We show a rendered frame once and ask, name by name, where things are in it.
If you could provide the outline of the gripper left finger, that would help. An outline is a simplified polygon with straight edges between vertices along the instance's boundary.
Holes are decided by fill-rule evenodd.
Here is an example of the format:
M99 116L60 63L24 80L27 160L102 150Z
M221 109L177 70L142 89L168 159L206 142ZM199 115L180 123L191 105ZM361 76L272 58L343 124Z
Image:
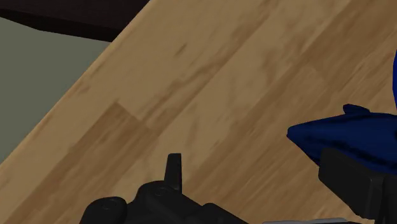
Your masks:
M91 202L79 224L230 224L230 214L183 195L181 154L171 153L163 180L141 185L129 203L121 197Z

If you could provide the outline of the dark blue angular object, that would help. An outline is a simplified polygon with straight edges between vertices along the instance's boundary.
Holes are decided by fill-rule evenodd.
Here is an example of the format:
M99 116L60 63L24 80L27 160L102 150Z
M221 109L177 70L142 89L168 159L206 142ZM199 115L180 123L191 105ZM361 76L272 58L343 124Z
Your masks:
M397 175L397 115L371 112L354 104L344 113L293 125L287 138L316 165L325 148L339 150L378 172Z

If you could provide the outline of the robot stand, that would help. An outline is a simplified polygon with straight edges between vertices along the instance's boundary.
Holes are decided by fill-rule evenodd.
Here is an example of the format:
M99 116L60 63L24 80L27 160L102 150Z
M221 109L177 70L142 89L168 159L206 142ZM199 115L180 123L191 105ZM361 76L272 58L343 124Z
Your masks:
M112 42L150 0L0 0L0 17L47 32Z

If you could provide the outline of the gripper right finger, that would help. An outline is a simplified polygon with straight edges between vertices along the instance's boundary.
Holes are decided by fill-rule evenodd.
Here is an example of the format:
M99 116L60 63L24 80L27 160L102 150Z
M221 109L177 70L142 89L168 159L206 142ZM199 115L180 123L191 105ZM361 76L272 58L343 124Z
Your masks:
M319 180L358 216L397 224L397 176L373 171L338 150L324 149Z

